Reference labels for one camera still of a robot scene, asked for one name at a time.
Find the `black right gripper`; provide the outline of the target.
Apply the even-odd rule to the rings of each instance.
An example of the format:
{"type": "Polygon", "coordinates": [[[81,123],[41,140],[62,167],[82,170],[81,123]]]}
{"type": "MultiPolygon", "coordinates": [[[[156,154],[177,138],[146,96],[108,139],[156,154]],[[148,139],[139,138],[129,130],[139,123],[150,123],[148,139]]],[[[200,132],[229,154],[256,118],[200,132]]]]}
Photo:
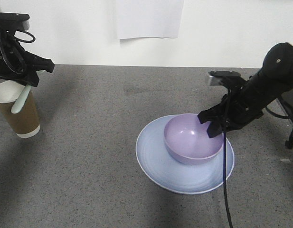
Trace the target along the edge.
{"type": "Polygon", "coordinates": [[[258,79],[250,78],[238,91],[231,94],[227,104],[217,104],[201,111],[198,119],[201,124],[210,121],[207,128],[209,138],[239,130],[264,115],[263,98],[261,83],[258,79]]]}

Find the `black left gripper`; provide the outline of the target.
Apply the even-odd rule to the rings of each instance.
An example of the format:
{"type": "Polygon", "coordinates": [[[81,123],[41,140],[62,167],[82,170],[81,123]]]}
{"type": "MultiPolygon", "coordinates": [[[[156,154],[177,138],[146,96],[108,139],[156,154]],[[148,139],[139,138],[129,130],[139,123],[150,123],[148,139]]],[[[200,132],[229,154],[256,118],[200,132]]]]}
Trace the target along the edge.
{"type": "Polygon", "coordinates": [[[0,29],[0,79],[37,87],[39,77],[36,72],[29,71],[29,68],[53,73],[54,67],[51,59],[27,52],[17,38],[0,29]]]}

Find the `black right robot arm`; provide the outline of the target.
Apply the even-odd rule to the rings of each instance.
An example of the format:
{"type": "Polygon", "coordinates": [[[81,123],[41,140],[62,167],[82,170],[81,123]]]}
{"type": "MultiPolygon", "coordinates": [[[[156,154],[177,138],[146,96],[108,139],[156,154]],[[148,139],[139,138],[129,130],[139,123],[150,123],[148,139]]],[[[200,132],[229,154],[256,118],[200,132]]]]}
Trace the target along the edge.
{"type": "Polygon", "coordinates": [[[229,90],[219,104],[198,114],[202,124],[209,122],[209,138],[239,130],[260,118],[262,110],[282,93],[293,89],[293,46],[273,46],[262,67],[248,80],[235,71],[210,71],[208,84],[229,90]]]}

